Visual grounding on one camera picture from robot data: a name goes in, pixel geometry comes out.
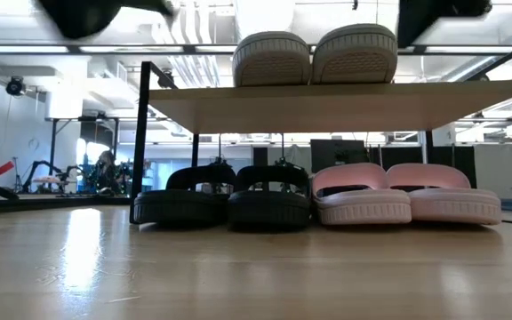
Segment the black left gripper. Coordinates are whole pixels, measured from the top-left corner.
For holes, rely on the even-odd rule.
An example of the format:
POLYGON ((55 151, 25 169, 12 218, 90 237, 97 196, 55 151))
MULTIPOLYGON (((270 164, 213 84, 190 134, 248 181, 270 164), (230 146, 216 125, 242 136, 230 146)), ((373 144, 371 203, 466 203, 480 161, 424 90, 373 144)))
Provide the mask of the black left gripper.
POLYGON ((176 11, 168 0, 36 0, 37 6, 65 38, 77 40, 102 32, 117 16, 121 7, 130 7, 162 16, 176 11))

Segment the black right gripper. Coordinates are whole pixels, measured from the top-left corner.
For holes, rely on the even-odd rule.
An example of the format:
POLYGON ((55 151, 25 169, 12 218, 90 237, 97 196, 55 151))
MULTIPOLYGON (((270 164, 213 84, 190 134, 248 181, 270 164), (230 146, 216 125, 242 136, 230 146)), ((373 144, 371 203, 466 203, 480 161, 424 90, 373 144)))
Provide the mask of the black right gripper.
POLYGON ((400 0, 397 44, 404 49, 413 44, 439 17, 439 0, 400 0))

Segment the white slide sandal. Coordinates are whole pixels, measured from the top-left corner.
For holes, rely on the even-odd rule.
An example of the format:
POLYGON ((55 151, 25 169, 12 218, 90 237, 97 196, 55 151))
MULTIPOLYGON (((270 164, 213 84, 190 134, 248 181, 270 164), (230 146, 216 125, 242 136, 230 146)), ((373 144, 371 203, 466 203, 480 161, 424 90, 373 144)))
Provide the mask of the white slide sandal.
POLYGON ((376 84, 393 81, 397 40, 388 28, 360 23, 336 28, 316 44, 312 84, 376 84))
POLYGON ((232 56, 235 87, 307 85, 311 75, 309 47, 286 31, 265 31, 240 41, 232 56))

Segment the pink slide sandal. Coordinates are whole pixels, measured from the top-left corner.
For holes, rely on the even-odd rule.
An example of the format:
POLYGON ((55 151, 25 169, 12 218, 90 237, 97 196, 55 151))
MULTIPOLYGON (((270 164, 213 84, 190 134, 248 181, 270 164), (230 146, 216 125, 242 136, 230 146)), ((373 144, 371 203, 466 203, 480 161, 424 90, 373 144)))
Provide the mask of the pink slide sandal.
POLYGON ((392 188, 414 187, 412 218, 479 225, 498 225, 502 221, 501 200, 483 189, 472 188, 460 170, 442 164, 396 164, 387 170, 392 188))
POLYGON ((402 224, 412 221, 411 199, 389 186, 377 164, 343 164, 316 173, 311 182, 317 215, 325 226, 402 224))

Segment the black slide sandal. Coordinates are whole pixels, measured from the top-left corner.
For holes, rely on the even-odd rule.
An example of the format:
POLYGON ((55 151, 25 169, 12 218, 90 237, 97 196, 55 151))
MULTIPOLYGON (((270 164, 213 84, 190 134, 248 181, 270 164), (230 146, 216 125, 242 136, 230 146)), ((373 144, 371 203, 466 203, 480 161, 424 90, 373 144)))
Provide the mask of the black slide sandal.
POLYGON ((229 194, 195 190, 196 185, 234 185, 236 174, 226 164, 180 169, 169 177, 166 188, 139 193, 133 202, 131 222, 162 225, 217 225, 227 220, 229 194))
POLYGON ((306 228, 310 223, 308 174, 297 166, 246 166, 228 199, 233 226, 306 228))

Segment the black monitor screen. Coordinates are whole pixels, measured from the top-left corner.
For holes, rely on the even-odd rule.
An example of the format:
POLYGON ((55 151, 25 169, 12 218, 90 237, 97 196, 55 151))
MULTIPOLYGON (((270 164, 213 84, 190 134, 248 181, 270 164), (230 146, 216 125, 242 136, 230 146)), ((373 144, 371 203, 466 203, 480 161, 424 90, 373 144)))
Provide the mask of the black monitor screen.
POLYGON ((310 150, 312 173, 336 165, 370 161, 362 140, 311 140, 310 150))

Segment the white partition panel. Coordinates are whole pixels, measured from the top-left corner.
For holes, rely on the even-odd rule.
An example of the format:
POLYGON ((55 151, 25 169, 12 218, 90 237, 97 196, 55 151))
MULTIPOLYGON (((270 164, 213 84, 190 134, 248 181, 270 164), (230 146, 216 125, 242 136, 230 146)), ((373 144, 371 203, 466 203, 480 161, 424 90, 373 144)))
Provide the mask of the white partition panel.
POLYGON ((474 146, 476 187, 512 198, 512 144, 474 146))

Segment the person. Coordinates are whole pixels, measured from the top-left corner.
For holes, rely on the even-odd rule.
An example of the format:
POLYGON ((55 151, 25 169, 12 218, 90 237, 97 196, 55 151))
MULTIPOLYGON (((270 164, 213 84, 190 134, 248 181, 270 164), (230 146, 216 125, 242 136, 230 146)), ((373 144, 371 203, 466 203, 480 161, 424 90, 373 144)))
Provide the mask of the person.
POLYGON ((115 164, 115 156, 109 150, 103 151, 95 164, 95 186, 100 195, 122 194, 122 173, 115 164))

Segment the black background robot arms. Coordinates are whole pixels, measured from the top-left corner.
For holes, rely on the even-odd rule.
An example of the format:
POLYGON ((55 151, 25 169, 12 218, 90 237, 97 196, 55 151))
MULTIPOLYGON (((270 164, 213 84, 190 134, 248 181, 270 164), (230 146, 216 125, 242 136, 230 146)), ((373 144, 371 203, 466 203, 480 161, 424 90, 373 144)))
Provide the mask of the black background robot arms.
POLYGON ((74 186, 77 183, 78 176, 85 176, 83 168, 79 165, 69 165, 66 169, 60 169, 45 160, 34 161, 19 192, 64 194, 68 186, 74 186))

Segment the thin tripod stand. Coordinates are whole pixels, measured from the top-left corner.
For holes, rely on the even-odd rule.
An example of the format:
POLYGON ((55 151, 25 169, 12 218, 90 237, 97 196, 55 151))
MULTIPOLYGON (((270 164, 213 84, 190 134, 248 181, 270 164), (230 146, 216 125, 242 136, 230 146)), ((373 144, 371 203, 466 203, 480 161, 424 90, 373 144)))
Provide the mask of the thin tripod stand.
POLYGON ((22 190, 22 178, 19 173, 19 166, 17 164, 17 160, 18 160, 18 158, 16 156, 14 156, 12 158, 12 162, 14 164, 14 171, 15 171, 15 182, 14 182, 14 189, 13 189, 13 191, 15 193, 19 193, 22 190))

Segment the black overhead frame bar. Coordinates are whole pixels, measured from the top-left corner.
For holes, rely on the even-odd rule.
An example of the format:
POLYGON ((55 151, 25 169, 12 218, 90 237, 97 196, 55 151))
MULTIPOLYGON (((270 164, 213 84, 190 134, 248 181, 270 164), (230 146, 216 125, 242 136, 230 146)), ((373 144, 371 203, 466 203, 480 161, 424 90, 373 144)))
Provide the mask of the black overhead frame bar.
MULTIPOLYGON (((0 55, 223 55, 231 56, 233 44, 0 44, 0 55)), ((415 45, 399 49, 401 56, 505 56, 512 44, 415 45)))

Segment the wooden shelf with black frame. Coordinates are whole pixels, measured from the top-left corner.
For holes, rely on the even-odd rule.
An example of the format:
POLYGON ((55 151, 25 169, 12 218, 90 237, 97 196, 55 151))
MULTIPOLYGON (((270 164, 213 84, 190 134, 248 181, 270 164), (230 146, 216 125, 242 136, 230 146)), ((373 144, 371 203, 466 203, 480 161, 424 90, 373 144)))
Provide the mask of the wooden shelf with black frame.
POLYGON ((432 131, 512 98, 512 52, 467 82, 328 84, 241 88, 150 88, 163 78, 152 62, 141 65, 131 196, 142 188, 148 108, 194 134, 202 133, 423 131, 432 151, 432 131))

